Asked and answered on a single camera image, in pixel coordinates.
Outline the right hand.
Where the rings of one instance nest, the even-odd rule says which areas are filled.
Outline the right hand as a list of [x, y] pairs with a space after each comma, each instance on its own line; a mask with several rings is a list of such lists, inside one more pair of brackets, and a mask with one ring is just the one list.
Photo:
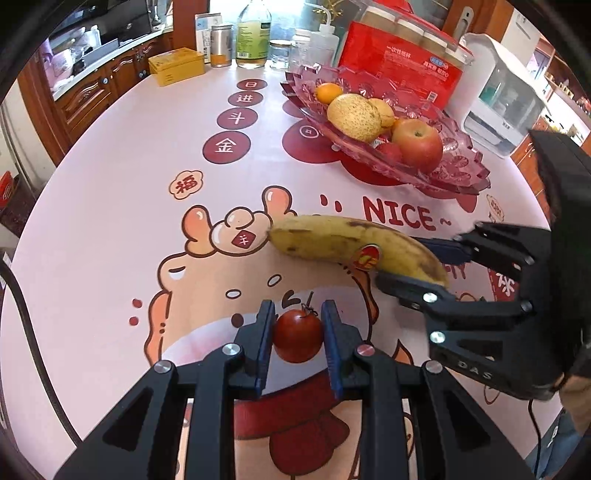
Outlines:
[[559, 391], [561, 403], [570, 414], [574, 427], [584, 434], [591, 422], [591, 379], [570, 377]]

